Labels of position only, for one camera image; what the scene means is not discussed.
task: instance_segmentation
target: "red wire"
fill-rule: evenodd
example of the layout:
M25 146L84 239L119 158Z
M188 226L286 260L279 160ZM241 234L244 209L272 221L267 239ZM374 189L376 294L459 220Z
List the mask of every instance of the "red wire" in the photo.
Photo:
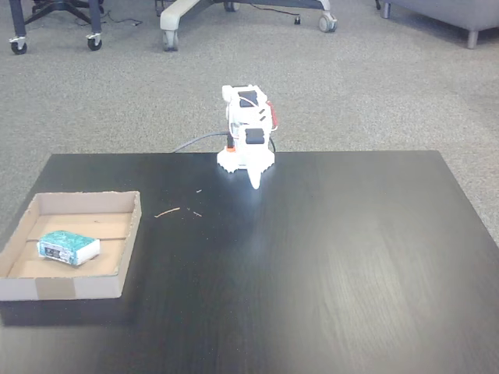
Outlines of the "red wire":
M278 127L278 116L275 114L274 105L270 101L267 101L267 105L271 107L272 129L275 130Z

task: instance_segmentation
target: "gray couch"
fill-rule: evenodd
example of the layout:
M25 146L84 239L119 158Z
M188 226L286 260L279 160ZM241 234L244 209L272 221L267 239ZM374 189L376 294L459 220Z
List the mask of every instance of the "gray couch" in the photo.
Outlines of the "gray couch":
M390 18L391 4L468 30L470 49L480 31L499 27L499 0L390 0L384 3L383 18Z

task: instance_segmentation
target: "black cable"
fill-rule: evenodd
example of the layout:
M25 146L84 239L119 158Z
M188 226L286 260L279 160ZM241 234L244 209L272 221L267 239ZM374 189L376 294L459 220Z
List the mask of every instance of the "black cable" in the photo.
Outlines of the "black cable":
M138 19L133 19L133 18L126 18L126 19L121 19L119 21L116 21L114 19L111 18L111 10L108 10L103 16L101 16L101 19L104 19L108 17L112 22L114 23L121 23L121 22L125 22L125 21L133 21L134 22L134 26L139 26L140 24L143 23L143 21L140 21ZM78 26L89 26L90 24L89 23L80 23L79 19L78 18L75 18L75 23L78 25Z
M231 133L229 131L220 131L220 132L210 132L209 134L205 134L205 135L202 135L202 136L198 136L197 138L194 138L194 139L191 139L190 141L182 144L181 146L177 146L173 151L172 153L177 153L179 152L180 150L183 150L184 148L186 148L187 146L190 146L191 144L194 144L195 142L199 142L200 140L204 139L204 138L208 138L210 136L231 136ZM273 152L275 153L275 144L274 144L274 140L269 137L268 138L270 141L271 141L271 145L272 145L272 150Z
M143 21L139 21L138 19L134 19L134 18L125 18L125 19L121 19L121 20L119 20L119 21L116 21L116 20L114 20L114 19L112 19L112 18L111 18L111 10L108 10L108 12L107 12L106 14L104 14L104 15L102 16L102 18L105 18L106 16L107 16L107 17L108 17L108 18L109 18L112 22L114 22L114 23L121 23L121 22L126 22L126 21L133 21L133 22L135 22L135 23L133 24L134 26L139 26L140 24L142 24L142 23L143 23Z
M172 153L176 153L176 152L179 152L180 150L183 150L184 148L186 148L187 146L190 146L191 144L195 143L195 142L199 142L200 140L204 139L204 138L207 138L209 136L227 136L227 135L230 135L230 132L229 131L220 131L220 132L210 132L209 134L206 134L206 135L202 135L202 136L198 136L197 138L194 138L190 141L188 141L187 143L184 143L182 144L181 146L178 146L176 147Z
M274 144L274 140L272 140L271 137L268 138L270 141L271 141L271 144L272 144L272 150L274 150L274 153L275 153L275 144Z
M259 10L269 10L271 12L277 12L277 13L282 13L282 14L288 14L290 16L295 16L295 17L299 17L299 13L290 13L290 12L286 12L284 10L279 10L279 9L273 9L273 8L261 8L257 5L254 5L254 4L250 4L252 7L254 8L257 8Z

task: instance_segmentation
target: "gray carpet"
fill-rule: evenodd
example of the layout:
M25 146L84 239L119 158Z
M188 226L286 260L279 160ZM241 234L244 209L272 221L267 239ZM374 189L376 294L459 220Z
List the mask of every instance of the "gray carpet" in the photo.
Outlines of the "gray carpet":
M152 0L106 0L113 18L143 24L104 24L104 47L90 52L89 27L53 13L15 56L1 2L0 232L51 153L169 151L225 129L223 84L255 83L277 108L279 150L439 150L499 242L499 32L470 51L458 28L398 7L384 20L373 3L333 0L335 34L317 29L317 11L294 26L213 6L181 24L181 50L166 54Z

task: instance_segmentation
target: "couch leg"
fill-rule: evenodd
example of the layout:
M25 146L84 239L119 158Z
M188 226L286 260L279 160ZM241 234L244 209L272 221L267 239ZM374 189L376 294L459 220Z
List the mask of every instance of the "couch leg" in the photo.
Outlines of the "couch leg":
M391 3L385 2L383 7L383 12L381 13L381 17L385 19L390 18L390 9L391 9Z
M468 48L475 49L477 42L478 42L478 31L469 31Z

